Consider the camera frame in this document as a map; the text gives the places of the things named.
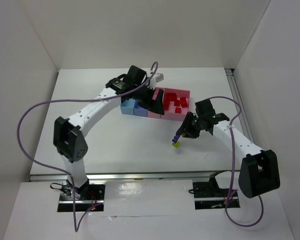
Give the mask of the red rounded lego brick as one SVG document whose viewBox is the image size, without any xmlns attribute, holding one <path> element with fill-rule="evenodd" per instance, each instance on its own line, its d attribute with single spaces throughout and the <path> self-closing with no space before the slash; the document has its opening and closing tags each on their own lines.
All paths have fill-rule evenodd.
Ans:
<svg viewBox="0 0 300 240">
<path fill-rule="evenodd" d="M 164 94 L 164 101 L 165 102 L 175 102 L 175 101 L 177 101 L 178 99 L 177 99 L 177 93 L 175 93 L 175 92 L 168 92 L 168 93 L 165 93 Z"/>
</svg>

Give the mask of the purple lego brick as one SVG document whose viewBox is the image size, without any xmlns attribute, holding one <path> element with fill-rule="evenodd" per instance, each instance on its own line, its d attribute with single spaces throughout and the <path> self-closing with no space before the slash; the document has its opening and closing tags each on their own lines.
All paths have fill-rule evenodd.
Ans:
<svg viewBox="0 0 300 240">
<path fill-rule="evenodd" d="M 173 139 L 172 139 L 172 142 L 173 143 L 177 143 L 178 142 L 178 140 L 179 140 L 179 138 L 180 138 L 180 134 L 176 134 L 174 137 L 173 137 Z"/>
</svg>

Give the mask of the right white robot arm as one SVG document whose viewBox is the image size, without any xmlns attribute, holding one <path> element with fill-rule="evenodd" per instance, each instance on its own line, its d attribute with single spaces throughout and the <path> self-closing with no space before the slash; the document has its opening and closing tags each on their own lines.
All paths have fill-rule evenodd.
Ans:
<svg viewBox="0 0 300 240">
<path fill-rule="evenodd" d="M 222 141 L 232 152 L 232 165 L 240 171 L 231 175 L 238 181 L 243 195 L 249 199 L 276 190 L 281 186 L 278 159 L 271 149 L 264 150 L 255 145 L 233 126 L 224 113 L 216 113 L 210 99 L 195 103 L 195 113 L 188 112 L 172 139 L 177 147 L 179 138 L 196 139 L 202 131 Z"/>
</svg>

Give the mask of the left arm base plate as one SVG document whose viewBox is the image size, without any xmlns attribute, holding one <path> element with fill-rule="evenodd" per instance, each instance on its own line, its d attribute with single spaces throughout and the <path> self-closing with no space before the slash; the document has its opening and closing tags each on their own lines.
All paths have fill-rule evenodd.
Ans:
<svg viewBox="0 0 300 240">
<path fill-rule="evenodd" d="M 82 195 L 73 192 L 67 185 L 63 184 L 57 190 L 60 191 L 57 212 L 69 213 L 73 212 L 73 200 L 75 200 L 76 212 L 103 212 L 105 199 L 105 183 L 93 183 Z"/>
</svg>

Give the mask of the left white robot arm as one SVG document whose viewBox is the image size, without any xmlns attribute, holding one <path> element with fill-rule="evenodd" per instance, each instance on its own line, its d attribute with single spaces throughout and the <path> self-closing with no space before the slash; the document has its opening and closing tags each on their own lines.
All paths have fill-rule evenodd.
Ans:
<svg viewBox="0 0 300 240">
<path fill-rule="evenodd" d="M 137 100 L 140 107 L 164 115 L 163 90 L 155 92 L 157 82 L 164 79 L 154 62 L 150 72 L 131 65 L 126 74 L 108 81 L 101 93 L 81 110 L 68 118 L 58 117 L 54 122 L 53 145 L 62 156 L 67 172 L 67 184 L 81 199 L 89 191 L 84 156 L 88 152 L 85 137 L 105 115 L 125 100 Z"/>
</svg>

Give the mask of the lime green lego brick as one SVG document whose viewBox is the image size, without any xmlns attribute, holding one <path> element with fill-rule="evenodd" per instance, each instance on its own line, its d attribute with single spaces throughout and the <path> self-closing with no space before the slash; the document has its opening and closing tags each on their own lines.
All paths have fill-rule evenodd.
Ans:
<svg viewBox="0 0 300 240">
<path fill-rule="evenodd" d="M 180 146 L 180 142 L 179 141 L 173 142 L 172 146 L 175 147 L 175 148 L 178 148 Z"/>
</svg>

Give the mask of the red long lego brick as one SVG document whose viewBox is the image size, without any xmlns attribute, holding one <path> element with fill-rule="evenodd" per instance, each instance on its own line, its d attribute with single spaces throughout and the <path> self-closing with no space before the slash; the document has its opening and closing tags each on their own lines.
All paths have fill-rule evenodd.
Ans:
<svg viewBox="0 0 300 240">
<path fill-rule="evenodd" d="M 175 113 L 180 114 L 182 112 L 182 109 L 180 107 L 175 108 Z"/>
</svg>

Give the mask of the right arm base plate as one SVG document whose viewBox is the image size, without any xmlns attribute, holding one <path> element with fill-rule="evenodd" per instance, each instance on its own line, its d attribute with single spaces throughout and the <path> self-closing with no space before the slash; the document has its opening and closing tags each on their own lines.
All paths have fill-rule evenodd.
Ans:
<svg viewBox="0 0 300 240">
<path fill-rule="evenodd" d="M 196 210 L 217 210 L 226 208 L 228 189 L 212 186 L 208 182 L 193 182 L 188 192 L 194 197 Z"/>
</svg>

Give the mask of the small red lego brick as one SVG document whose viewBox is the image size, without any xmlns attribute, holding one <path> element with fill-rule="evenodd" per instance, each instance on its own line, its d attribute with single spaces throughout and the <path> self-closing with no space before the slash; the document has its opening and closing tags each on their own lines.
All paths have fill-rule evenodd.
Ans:
<svg viewBox="0 0 300 240">
<path fill-rule="evenodd" d="M 171 103 L 170 101 L 164 101 L 163 102 L 163 109 L 164 109 L 165 112 L 167 112 L 169 110 L 170 103 Z"/>
</svg>

